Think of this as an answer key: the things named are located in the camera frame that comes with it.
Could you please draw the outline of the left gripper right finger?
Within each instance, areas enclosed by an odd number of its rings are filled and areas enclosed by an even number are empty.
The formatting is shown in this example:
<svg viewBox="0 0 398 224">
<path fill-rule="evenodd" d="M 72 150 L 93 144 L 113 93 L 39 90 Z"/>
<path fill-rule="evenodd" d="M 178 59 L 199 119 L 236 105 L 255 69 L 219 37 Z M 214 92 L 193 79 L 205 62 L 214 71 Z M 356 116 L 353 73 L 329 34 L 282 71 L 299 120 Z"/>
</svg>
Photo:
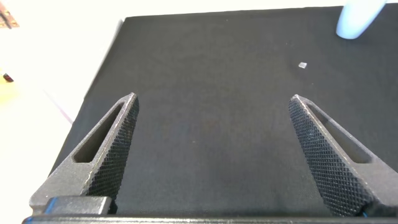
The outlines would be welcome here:
<svg viewBox="0 0 398 224">
<path fill-rule="evenodd" d="M 396 217 L 397 172 L 299 95 L 289 116 L 324 204 L 340 217 Z"/>
</svg>

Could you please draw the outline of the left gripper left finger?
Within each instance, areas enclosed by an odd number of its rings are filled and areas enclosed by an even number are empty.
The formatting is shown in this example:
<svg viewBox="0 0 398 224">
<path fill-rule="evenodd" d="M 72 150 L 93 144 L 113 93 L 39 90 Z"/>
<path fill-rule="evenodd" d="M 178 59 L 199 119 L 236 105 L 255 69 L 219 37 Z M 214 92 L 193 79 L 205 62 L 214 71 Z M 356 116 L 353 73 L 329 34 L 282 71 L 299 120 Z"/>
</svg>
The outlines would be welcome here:
<svg viewBox="0 0 398 224">
<path fill-rule="evenodd" d="M 138 114 L 136 94 L 120 98 L 31 196 L 33 214 L 58 196 L 116 199 Z"/>
</svg>

